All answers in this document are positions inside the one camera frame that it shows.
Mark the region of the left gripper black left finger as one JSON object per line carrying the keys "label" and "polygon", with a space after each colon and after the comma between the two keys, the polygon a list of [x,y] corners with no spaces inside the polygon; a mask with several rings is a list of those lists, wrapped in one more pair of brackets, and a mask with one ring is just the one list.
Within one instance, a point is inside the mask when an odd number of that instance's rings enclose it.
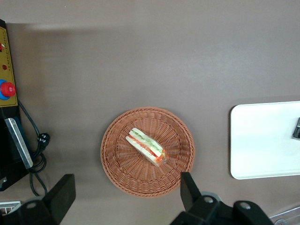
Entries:
{"label": "left gripper black left finger", "polygon": [[65,174],[42,198],[27,201],[16,212],[15,225],[59,225],[76,198],[75,175]]}

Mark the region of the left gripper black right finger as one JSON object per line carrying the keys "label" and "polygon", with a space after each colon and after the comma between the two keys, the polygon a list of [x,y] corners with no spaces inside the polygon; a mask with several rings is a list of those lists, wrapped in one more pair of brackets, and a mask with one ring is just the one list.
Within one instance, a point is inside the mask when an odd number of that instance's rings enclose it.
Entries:
{"label": "left gripper black right finger", "polygon": [[271,225],[272,221],[254,202],[236,201],[232,207],[200,192],[189,172],[180,176],[180,196],[185,210],[172,225]]}

